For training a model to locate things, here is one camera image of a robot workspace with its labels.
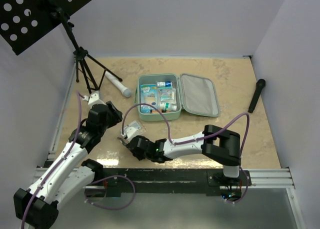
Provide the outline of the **small clear plaster bag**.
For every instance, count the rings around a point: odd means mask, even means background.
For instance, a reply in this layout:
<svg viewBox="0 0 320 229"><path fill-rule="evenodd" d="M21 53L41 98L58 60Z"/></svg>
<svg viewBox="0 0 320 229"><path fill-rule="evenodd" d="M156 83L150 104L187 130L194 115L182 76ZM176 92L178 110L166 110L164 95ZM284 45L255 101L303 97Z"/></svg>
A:
<svg viewBox="0 0 320 229"><path fill-rule="evenodd" d="M146 132L146 128L144 127L144 125L141 123L140 120L133 120L132 122L126 124L123 128L124 132L127 132L129 130L128 129L129 127L135 128L135 130L138 131L140 135Z"/></svg>

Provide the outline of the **brown medicine bottle orange cap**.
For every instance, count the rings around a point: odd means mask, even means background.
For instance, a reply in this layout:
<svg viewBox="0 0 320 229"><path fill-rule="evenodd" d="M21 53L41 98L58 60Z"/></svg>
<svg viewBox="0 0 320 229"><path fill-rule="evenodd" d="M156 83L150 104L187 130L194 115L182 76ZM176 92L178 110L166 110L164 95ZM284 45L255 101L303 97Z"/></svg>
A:
<svg viewBox="0 0 320 229"><path fill-rule="evenodd" d="M159 112L161 112L161 113L170 113L170 111L169 110L160 110L160 111L157 111L157 110L155 110L155 109L152 109L152 110L150 110L150 114L157 114L157 113L159 113Z"/></svg>

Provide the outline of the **blue plaster packet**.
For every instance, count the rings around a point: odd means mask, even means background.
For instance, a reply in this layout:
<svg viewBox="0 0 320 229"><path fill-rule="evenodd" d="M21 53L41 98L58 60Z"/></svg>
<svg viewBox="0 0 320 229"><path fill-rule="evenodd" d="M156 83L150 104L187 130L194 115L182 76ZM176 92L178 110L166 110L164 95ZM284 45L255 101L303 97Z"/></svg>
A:
<svg viewBox="0 0 320 229"><path fill-rule="evenodd" d="M158 88L155 84L140 85L140 102L158 108Z"/></svg>

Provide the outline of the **clear bottle green label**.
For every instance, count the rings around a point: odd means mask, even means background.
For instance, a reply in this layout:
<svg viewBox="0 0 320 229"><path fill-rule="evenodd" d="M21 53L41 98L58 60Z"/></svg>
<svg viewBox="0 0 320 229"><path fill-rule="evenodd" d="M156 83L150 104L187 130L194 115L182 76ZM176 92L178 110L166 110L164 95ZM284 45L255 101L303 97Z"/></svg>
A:
<svg viewBox="0 0 320 229"><path fill-rule="evenodd" d="M171 112L171 111L175 112L178 109L176 104L169 103L169 102L161 102L159 104L159 107L162 111L166 111L166 112Z"/></svg>

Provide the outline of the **mint green medicine case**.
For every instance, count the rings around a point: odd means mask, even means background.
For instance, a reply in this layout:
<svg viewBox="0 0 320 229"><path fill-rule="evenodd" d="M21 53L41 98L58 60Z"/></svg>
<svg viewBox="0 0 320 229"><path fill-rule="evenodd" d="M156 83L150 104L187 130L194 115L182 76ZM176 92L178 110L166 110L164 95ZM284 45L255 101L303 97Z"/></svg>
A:
<svg viewBox="0 0 320 229"><path fill-rule="evenodd" d="M180 117L181 111L185 110L190 114L204 117L218 117L220 105L214 83L206 77L182 73L146 74L137 80L135 104L143 103L143 85L156 85L157 82L171 82L176 89L177 110L165 112L167 120L176 120Z"/></svg>

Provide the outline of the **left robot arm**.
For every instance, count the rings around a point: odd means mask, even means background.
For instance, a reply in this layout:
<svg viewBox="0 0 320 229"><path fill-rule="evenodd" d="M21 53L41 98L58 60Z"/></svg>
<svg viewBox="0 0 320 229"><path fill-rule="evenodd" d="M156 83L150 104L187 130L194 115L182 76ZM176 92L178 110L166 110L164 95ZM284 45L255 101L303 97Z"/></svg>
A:
<svg viewBox="0 0 320 229"><path fill-rule="evenodd" d="M99 185L104 179L103 166L85 159L101 141L108 128L122 121L122 112L111 101L95 104L65 144L62 153L46 172L28 189L18 189L13 196L16 217L21 225L49 229L59 210L82 187Z"/></svg>

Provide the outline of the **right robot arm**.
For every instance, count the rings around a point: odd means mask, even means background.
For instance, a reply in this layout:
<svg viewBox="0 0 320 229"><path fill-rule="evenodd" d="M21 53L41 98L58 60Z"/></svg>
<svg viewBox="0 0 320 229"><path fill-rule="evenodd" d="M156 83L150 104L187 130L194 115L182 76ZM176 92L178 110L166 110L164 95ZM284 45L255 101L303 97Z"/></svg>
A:
<svg viewBox="0 0 320 229"><path fill-rule="evenodd" d="M153 163L189 156L204 155L223 165L223 181L230 186L240 179L241 146L240 135L221 127L206 125L204 130L189 136L170 141L168 138L151 141L129 126L118 139L139 161L148 159Z"/></svg>

